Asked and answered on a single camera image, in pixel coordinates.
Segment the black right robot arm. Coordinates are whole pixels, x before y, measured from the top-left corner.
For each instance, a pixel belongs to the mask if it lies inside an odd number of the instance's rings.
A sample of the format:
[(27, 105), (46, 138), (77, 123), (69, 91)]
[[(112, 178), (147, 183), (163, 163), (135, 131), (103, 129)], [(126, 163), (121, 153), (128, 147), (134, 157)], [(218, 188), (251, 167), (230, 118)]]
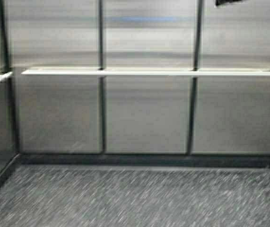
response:
[(241, 0), (215, 0), (215, 6), (220, 7), (226, 4), (235, 4), (236, 2), (240, 2)]

